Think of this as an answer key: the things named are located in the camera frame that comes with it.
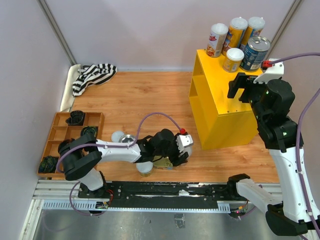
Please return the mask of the small can white lid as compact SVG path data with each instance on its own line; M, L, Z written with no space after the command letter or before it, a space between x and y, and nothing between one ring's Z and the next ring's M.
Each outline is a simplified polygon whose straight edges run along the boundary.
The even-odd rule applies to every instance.
M235 73L239 69L244 56L244 52L239 48L228 49L222 68L228 73Z

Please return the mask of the blue can silver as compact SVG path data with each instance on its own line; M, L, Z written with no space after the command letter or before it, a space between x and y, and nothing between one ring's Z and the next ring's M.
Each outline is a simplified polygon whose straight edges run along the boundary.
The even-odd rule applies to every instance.
M258 70L270 47L271 43L266 37L251 37L243 50L244 58L242 59L240 67L248 72Z
M136 137L132 134L124 134L118 140L119 143L131 143L135 141L136 141Z

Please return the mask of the yellow can white lid front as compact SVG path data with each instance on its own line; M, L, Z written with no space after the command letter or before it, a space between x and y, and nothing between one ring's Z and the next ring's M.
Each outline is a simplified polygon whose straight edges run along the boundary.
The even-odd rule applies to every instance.
M136 163L136 169L142 177L150 176L153 172L153 167L154 165L151 161Z

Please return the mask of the yellow wooden shelf cabinet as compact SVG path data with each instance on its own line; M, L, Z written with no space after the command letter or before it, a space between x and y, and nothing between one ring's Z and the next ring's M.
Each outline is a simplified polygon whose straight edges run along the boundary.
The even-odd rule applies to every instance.
M250 105L239 101L243 90L227 97L229 82L242 70L226 72L224 59L209 57L204 49L196 51L189 102L203 150L247 145L258 134Z

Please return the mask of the red label can white lid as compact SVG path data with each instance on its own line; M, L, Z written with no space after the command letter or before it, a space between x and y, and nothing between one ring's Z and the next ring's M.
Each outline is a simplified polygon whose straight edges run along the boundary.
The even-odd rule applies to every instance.
M221 55L229 28L223 23L215 23L211 26L206 54L211 58Z

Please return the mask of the tall can white lid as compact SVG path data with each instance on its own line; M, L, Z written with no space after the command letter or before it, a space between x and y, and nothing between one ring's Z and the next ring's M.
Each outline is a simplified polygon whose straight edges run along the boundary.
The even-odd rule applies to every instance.
M188 156L190 157L190 156L192 155L193 148L192 148L192 146L188 146L188 147L185 147L185 148L184 148L184 151L185 151L186 153L188 153Z
M221 52L224 56L226 56L229 49L239 47L247 27L248 21L242 17L235 17L230 21Z

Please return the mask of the tall yellow blue can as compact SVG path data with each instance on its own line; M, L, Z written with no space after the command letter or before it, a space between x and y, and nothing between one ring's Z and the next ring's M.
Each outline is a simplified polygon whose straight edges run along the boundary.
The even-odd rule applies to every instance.
M257 37L260 35L261 31L265 27L265 20L262 17L253 16L248 20L248 27L242 37L239 48L243 51L252 37Z

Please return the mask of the short green can white lid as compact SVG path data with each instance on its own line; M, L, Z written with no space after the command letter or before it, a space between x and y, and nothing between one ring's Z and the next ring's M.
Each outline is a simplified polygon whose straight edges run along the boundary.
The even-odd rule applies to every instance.
M122 136L124 136L125 133L123 131L117 130L112 133L111 135L111 141L114 143L119 143Z

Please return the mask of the tall can white lid front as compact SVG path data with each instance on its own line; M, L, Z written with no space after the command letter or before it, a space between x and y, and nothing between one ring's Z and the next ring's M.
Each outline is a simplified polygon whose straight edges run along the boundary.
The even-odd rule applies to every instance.
M184 151L185 151L186 153L188 153L188 156L190 157L190 156L192 155L193 148L192 148L192 146L188 146L188 147L185 147L185 148L184 148Z

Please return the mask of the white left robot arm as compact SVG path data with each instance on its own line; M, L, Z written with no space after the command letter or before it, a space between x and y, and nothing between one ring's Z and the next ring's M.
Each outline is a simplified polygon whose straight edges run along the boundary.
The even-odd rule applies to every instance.
M181 130L173 134L163 129L154 136L130 142L107 142L88 133L67 139L58 147L56 170L67 181L78 181L96 198L107 193L103 174L95 169L99 162L128 162L140 173L149 173L154 162L167 158L174 167L185 164L192 155L193 138Z

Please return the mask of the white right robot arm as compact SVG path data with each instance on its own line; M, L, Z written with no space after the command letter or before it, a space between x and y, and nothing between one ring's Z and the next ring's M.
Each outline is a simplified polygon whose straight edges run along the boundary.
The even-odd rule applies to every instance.
M281 78L266 83L257 79L238 73L228 83L227 97L233 99L243 89L239 101L251 106L258 134L275 163L282 198L272 196L244 173L229 177L227 196L232 200L245 198L254 204L277 236L302 236L309 230L318 233L320 210L312 197L304 166L301 123L288 116L295 94Z

